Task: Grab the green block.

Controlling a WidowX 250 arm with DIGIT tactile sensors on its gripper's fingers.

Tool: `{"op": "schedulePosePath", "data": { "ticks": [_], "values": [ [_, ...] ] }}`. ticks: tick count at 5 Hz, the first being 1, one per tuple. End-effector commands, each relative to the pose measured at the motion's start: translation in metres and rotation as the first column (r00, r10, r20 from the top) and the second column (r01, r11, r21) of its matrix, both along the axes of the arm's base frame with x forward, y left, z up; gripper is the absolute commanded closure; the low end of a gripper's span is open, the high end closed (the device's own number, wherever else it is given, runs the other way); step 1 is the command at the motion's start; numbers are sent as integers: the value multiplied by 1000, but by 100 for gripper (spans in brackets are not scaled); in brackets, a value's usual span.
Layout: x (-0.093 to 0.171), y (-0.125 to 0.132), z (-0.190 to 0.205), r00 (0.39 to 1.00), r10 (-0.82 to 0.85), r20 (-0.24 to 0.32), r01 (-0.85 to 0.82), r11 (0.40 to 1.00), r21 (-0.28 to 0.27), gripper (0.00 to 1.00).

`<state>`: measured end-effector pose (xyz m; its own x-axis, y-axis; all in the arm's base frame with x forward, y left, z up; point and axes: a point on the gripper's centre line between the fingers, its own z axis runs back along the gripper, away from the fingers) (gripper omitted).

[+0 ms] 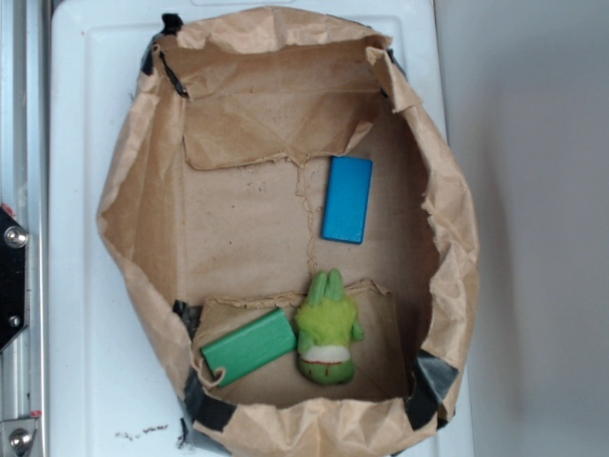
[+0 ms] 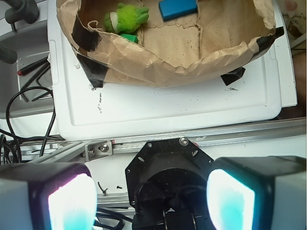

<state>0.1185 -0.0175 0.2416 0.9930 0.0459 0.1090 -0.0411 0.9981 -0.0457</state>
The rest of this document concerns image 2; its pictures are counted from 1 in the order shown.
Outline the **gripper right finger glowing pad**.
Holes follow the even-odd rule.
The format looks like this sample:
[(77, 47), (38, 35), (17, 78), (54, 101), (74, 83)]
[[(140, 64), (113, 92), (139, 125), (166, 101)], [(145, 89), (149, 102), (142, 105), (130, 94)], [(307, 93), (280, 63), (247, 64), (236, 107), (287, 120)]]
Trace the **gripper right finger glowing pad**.
[(217, 158), (206, 195), (218, 230), (304, 230), (307, 160), (298, 156)]

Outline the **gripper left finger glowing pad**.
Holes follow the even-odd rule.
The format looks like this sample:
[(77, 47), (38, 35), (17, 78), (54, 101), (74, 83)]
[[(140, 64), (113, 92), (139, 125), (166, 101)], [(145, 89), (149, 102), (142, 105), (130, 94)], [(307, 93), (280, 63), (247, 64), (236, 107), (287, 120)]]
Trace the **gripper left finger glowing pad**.
[(2, 230), (90, 230), (96, 209), (96, 185), (82, 163), (0, 167)]

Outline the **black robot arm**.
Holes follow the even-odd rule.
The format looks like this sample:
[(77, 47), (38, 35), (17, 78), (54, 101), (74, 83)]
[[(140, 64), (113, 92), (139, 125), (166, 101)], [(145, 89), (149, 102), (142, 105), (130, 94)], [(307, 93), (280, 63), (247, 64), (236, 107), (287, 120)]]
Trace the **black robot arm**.
[(212, 159), (178, 139), (147, 142), (125, 169), (135, 215), (98, 206), (97, 185), (78, 162), (0, 167), (3, 230), (304, 230), (307, 160), (298, 156)]

